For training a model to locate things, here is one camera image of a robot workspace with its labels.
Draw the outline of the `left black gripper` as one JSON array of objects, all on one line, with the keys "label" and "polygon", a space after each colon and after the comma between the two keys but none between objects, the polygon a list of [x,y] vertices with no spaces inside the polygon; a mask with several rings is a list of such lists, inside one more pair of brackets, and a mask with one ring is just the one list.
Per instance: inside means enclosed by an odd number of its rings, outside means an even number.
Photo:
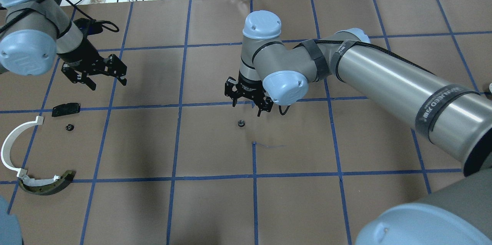
[{"label": "left black gripper", "polygon": [[103,58],[87,39],[74,50],[61,53],[60,59],[63,61],[61,72],[72,83],[86,84],[92,91],[96,90],[96,83],[89,78],[92,75],[114,77],[122,86],[128,83],[125,78],[128,68],[123,61],[115,54]]}]

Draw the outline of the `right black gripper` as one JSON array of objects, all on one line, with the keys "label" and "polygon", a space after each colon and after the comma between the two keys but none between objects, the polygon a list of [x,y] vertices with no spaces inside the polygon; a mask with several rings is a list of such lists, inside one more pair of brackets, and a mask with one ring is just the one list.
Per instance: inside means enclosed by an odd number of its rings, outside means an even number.
[{"label": "right black gripper", "polygon": [[258,107],[257,117],[261,113],[271,112],[273,101],[266,95],[263,83],[260,80],[250,80],[242,73],[239,73],[238,80],[228,77],[224,84],[224,94],[232,100],[232,106],[235,108],[239,98],[246,98],[253,101]]}]

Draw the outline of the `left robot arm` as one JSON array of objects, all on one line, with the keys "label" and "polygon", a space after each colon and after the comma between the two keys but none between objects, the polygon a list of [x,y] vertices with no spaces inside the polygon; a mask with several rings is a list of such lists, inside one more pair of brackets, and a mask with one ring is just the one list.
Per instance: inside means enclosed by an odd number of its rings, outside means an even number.
[{"label": "left robot arm", "polygon": [[[105,75],[126,86],[128,68],[123,61],[115,54],[103,58],[87,38],[103,29],[118,32],[118,26],[111,21],[95,20],[77,5],[65,1],[85,18],[73,21],[55,0],[1,0],[1,7],[7,10],[6,23],[1,27],[1,74],[42,75],[52,68],[57,55],[63,61],[62,73],[72,83],[81,83],[95,90],[96,83],[90,76]],[[63,175],[36,180],[29,177],[28,170],[15,167],[10,156],[17,138],[43,122],[44,117],[38,115],[14,128],[2,143],[1,162],[16,173],[18,185],[25,192],[47,196],[68,187],[76,172],[67,170]],[[1,245],[24,245],[19,220],[8,213],[8,203],[2,196]]]}]

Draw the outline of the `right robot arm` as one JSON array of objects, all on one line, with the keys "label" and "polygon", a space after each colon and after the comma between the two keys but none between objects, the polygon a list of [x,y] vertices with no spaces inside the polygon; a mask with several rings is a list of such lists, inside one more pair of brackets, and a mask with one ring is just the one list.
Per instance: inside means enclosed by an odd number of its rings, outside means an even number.
[{"label": "right robot arm", "polygon": [[224,94],[251,99],[260,112],[292,105],[309,83],[329,75],[346,83],[459,161],[464,179],[368,223],[357,245],[491,244],[491,101],[372,45],[358,28],[286,49],[280,18],[269,11],[245,20],[238,79]]}]

